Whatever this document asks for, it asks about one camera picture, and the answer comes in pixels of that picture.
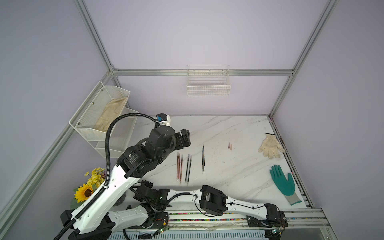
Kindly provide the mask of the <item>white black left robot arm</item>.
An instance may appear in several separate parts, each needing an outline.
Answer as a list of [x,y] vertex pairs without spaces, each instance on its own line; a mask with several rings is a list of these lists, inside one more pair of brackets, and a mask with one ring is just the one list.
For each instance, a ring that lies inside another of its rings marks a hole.
[[64,228],[55,237],[59,240],[64,233],[73,229],[70,240],[107,240],[112,233],[132,226],[151,225],[154,204],[141,204],[123,211],[111,212],[112,206],[130,187],[136,185],[147,172],[154,170],[173,151],[191,145],[190,132],[158,125],[149,137],[126,149],[112,168],[107,161],[107,175],[104,183],[75,210],[62,213]]

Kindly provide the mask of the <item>cream glove in shelf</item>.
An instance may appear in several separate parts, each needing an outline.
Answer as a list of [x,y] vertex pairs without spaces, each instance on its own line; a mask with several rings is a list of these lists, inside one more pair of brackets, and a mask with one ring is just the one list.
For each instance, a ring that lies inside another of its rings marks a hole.
[[128,97],[123,97],[119,99],[111,100],[104,108],[102,115],[97,120],[94,129],[107,132],[110,124],[114,119],[120,116],[125,104],[128,100]]

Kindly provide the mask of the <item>cream knitted work glove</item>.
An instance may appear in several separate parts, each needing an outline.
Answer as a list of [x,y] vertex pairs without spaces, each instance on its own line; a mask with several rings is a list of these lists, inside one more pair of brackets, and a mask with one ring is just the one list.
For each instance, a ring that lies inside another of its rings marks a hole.
[[275,134],[266,133],[266,138],[263,140],[258,152],[263,153],[263,156],[269,159],[278,159],[281,157],[280,153],[284,154],[286,151],[279,143]]

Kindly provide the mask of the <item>white mesh wall shelf lower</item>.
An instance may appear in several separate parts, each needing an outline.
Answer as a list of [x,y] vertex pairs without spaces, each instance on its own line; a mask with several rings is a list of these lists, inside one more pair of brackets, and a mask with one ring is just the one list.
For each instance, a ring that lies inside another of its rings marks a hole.
[[[122,115],[128,113],[138,113],[135,110],[124,108]],[[114,128],[110,135],[110,156],[111,159],[119,158],[124,151],[128,148],[129,141],[134,131],[138,116],[126,117],[120,120],[114,125]],[[106,133],[102,134],[101,140],[97,141],[95,145],[95,150],[103,157],[106,157],[105,154],[105,137]]]

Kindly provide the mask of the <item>white mesh wall shelf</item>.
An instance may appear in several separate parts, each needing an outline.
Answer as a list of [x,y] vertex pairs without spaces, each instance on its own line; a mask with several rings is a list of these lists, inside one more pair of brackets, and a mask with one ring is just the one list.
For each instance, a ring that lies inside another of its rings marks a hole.
[[113,100],[122,98],[125,98],[124,103],[126,104],[130,93],[130,91],[117,86],[106,86],[102,82],[98,82],[83,105],[70,119],[70,126],[86,141],[104,141],[106,133],[97,130],[96,124],[106,105]]
[[[138,113],[135,110],[124,108],[122,115],[128,113]],[[111,159],[119,158],[124,151],[128,148],[129,141],[134,131],[138,116],[126,117],[120,120],[114,125],[114,128],[110,135],[110,156]],[[95,145],[95,150],[103,157],[106,157],[105,154],[105,137],[106,133],[102,134],[101,140],[97,141]]]

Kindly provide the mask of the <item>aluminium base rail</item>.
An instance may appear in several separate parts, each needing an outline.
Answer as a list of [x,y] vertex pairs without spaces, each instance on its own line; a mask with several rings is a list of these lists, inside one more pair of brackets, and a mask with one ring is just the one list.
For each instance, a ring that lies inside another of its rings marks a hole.
[[[249,227],[249,218],[234,213],[206,217],[198,211],[170,211],[168,223],[153,229],[128,229],[110,236],[111,240],[336,240],[326,215],[321,209],[284,209],[282,227]],[[163,230],[156,236],[160,227]]]

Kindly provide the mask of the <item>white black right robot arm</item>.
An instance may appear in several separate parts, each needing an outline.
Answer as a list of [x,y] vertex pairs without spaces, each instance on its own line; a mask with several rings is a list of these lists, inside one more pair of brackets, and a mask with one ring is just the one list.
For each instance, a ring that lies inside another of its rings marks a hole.
[[115,224],[113,232],[131,227],[159,228],[168,225],[168,216],[173,204],[192,204],[199,216],[216,220],[226,213],[244,215],[249,227],[287,227],[285,213],[273,204],[255,204],[236,200],[222,191],[202,186],[200,190],[178,192],[170,189],[155,190],[152,183],[143,181],[131,188],[134,199],[140,205],[124,211],[108,212],[107,216]]

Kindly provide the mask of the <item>white mesh wall shelf upper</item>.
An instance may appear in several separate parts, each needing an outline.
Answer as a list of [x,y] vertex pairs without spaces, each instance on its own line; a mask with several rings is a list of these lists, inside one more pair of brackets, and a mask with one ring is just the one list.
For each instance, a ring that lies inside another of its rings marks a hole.
[[104,141],[106,133],[97,130],[96,124],[106,105],[113,100],[122,98],[125,98],[124,103],[126,104],[130,93],[130,91],[117,86],[106,86],[102,82],[98,82],[83,105],[70,119],[70,126],[86,141]]

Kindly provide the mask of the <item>red pencil with clear cap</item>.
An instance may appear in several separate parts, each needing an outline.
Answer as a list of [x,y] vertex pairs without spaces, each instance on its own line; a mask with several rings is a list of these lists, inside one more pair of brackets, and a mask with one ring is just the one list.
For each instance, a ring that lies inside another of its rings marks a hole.
[[181,161],[181,154],[177,152],[177,181],[180,182],[180,161]]

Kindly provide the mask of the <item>artificial sunflower bouquet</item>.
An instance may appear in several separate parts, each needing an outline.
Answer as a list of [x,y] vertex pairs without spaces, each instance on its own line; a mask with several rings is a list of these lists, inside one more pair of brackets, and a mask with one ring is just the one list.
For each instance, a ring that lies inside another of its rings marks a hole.
[[70,203],[70,209],[77,209],[85,203],[100,187],[106,179],[106,169],[95,168],[91,172],[86,172],[88,180],[80,187],[74,189],[74,198]]

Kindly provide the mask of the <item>aluminium frame profile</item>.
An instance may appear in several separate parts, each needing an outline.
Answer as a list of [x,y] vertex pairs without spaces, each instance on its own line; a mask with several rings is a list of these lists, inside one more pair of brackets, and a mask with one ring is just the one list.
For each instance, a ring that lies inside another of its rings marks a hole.
[[[78,119],[80,114],[84,113],[85,108],[92,101],[93,97],[97,95],[98,90],[101,89],[102,84],[106,84],[109,81],[113,81],[116,85],[119,85],[119,76],[189,76],[194,77],[218,77],[218,76],[287,76],[288,79],[284,84],[282,91],[280,92],[276,102],[274,103],[271,112],[268,114],[270,118],[274,117],[280,107],[283,99],[285,98],[288,90],[292,86],[294,80],[297,78],[300,69],[302,68],[305,60],[307,59],[310,51],[313,49],[315,42],[319,38],[321,31],[324,29],[326,22],[329,20],[334,9],[336,8],[338,1],[327,1],[322,13],[308,38],[295,66],[292,70],[219,70],[214,69],[213,66],[206,66],[205,69],[195,69],[189,71],[188,69],[176,69],[176,70],[134,70],[134,69],[114,69],[111,61],[109,60],[106,50],[101,42],[100,36],[97,33],[96,26],[91,18],[90,12],[87,8],[85,1],[75,1],[75,6],[79,10],[87,30],[89,31],[92,40],[94,41],[96,48],[102,56],[102,60],[106,64],[108,70],[101,79],[101,83],[98,83],[91,91],[89,96],[76,111],[74,117]],[[32,196],[42,183],[44,177],[47,175],[49,168],[56,159],[58,153],[64,147],[71,134],[74,132],[71,125],[66,125],[64,130],[60,133],[58,138],[51,145],[49,150],[45,153],[41,161],[33,169],[26,181],[17,190],[15,195],[11,198],[10,202],[6,205],[1,212],[1,228],[7,232],[11,225],[18,219],[27,204],[30,202]]]

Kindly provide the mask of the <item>green rubber work glove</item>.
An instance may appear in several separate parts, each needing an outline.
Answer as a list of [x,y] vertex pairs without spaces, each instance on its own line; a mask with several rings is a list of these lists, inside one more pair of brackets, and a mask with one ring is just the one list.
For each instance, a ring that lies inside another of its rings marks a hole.
[[280,165],[273,165],[270,174],[273,182],[291,206],[302,202],[296,194],[296,184],[291,173],[286,177]]

